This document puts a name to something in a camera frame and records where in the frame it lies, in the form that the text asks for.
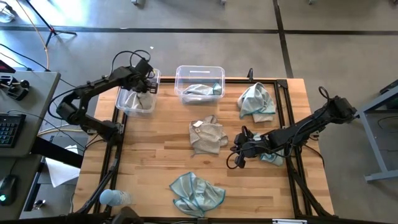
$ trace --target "wooden tabletop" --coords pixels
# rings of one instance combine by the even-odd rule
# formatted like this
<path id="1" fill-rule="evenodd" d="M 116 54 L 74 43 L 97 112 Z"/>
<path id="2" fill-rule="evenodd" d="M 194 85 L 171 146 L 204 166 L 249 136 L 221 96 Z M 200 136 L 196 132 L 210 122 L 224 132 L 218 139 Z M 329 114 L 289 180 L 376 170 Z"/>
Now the wooden tabletop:
<path id="1" fill-rule="evenodd" d="M 308 116 L 310 106 L 302 79 L 288 79 L 290 99 L 296 121 Z M 123 143 L 116 189 L 132 195 L 131 208 L 141 217 L 187 217 L 178 210 L 172 200 L 177 196 L 169 185 L 180 175 L 192 171 L 211 184 L 226 190 L 224 202 L 205 213 L 211 218 L 293 218 L 292 199 L 286 165 L 280 167 L 258 158 L 246 159 L 244 169 L 229 170 L 226 158 L 230 154 L 235 135 L 246 125 L 254 133 L 266 133 L 279 128 L 279 118 L 273 121 L 253 123 L 251 116 L 239 119 L 236 101 L 249 87 L 248 84 L 226 84 L 225 96 L 215 105 L 187 106 L 174 94 L 173 83 L 162 83 L 159 88 L 155 111 L 150 118 L 129 117 Z M 275 102 L 274 87 L 266 85 Z M 100 94 L 95 118 L 111 120 L 118 89 Z M 282 107 L 287 110 L 283 91 Z M 215 114 L 223 125 L 229 143 L 219 155 L 196 155 L 189 143 L 188 125 L 191 121 Z M 316 150 L 318 144 L 308 143 Z M 91 146 L 85 153 L 80 177 L 73 199 L 78 210 L 98 185 L 105 143 Z M 303 147 L 302 159 L 308 188 L 326 211 L 333 213 L 322 160 Z M 302 193 L 298 190 L 300 208 L 304 211 Z M 113 214 L 121 207 L 114 207 Z"/>

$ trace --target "plastic bottle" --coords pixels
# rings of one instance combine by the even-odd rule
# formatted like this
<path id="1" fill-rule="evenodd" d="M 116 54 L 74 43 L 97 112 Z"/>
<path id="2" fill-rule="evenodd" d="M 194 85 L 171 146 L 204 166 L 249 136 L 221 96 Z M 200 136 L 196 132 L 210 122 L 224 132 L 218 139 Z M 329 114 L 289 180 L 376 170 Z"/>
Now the plastic bottle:
<path id="1" fill-rule="evenodd" d="M 131 195 L 120 190 L 104 190 L 99 196 L 99 202 L 103 205 L 117 206 L 132 203 Z"/>

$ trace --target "clear plastic bin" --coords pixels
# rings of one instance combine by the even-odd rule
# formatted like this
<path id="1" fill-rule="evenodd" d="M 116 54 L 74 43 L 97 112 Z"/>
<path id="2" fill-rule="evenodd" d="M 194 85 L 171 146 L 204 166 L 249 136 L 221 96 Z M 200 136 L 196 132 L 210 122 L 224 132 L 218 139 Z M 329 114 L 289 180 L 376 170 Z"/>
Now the clear plastic bin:
<path id="1" fill-rule="evenodd" d="M 213 87 L 219 84 L 220 95 L 185 94 L 184 90 L 190 85 L 202 84 Z M 175 74 L 174 93 L 184 104 L 216 102 L 225 94 L 225 71 L 221 67 L 181 65 Z"/>
<path id="2" fill-rule="evenodd" d="M 158 69 L 154 69 L 155 71 L 155 77 L 154 78 L 150 78 L 149 80 L 151 82 L 156 82 L 158 84 L 157 90 L 159 90 L 159 85 L 160 85 L 160 71 Z M 155 110 L 155 104 L 156 104 L 156 98 L 157 98 L 157 94 L 155 94 L 152 97 L 152 106 L 150 109 L 148 110 L 142 110 L 142 109 L 134 109 L 131 107 L 126 106 L 126 101 L 129 98 L 129 96 L 131 95 L 133 91 L 130 90 L 123 90 L 123 89 L 119 89 L 118 92 L 118 97 L 116 100 L 116 107 L 119 110 L 123 110 L 128 116 L 133 116 L 133 117 L 143 117 L 143 116 L 150 116 L 152 114 L 152 112 Z"/>

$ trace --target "keyboard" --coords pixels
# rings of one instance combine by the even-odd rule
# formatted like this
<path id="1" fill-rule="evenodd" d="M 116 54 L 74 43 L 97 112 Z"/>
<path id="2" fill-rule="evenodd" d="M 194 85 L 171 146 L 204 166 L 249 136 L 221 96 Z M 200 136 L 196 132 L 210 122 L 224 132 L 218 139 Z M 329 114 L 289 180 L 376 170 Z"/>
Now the keyboard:
<path id="1" fill-rule="evenodd" d="M 12 148 L 18 141 L 26 114 L 0 113 L 0 148 Z"/>

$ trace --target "concrete floor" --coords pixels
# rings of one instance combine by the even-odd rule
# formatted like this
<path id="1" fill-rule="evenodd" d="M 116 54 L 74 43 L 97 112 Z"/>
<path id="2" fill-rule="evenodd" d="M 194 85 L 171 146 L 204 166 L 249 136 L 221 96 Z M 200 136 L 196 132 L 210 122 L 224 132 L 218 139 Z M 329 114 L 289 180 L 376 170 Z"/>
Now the concrete floor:
<path id="1" fill-rule="evenodd" d="M 128 0 L 31 3 L 48 22 L 59 26 L 277 29 L 272 0 L 228 0 L 225 8 L 217 0 L 147 0 L 143 8 Z M 28 24 L 14 1 L 12 5 L 21 18 L 6 25 Z M 398 30 L 398 9 L 388 0 L 319 0 L 312 6 L 306 0 L 279 0 L 279 6 L 288 30 Z M 42 24 L 31 11 L 30 15 Z M 312 110 L 325 102 L 317 90 L 320 85 L 359 108 L 398 78 L 397 35 L 289 34 L 286 40 L 294 77 L 304 78 Z M 2 30 L 0 42 L 45 63 L 35 32 Z M 135 49 L 149 50 L 152 65 L 163 75 L 174 75 L 179 65 L 218 65 L 229 77 L 244 77 L 250 67 L 256 77 L 286 77 L 278 34 L 62 34 L 50 42 L 50 69 L 79 85 L 108 74 L 117 52 Z M 39 69 L 5 49 L 1 52 Z M 120 57 L 115 66 L 125 64 L 127 57 Z M 60 83 L 56 93 L 67 89 Z M 363 176 L 379 168 L 359 120 L 329 125 L 321 134 L 320 148 L 337 215 L 396 223 L 398 179 L 365 183 Z"/>

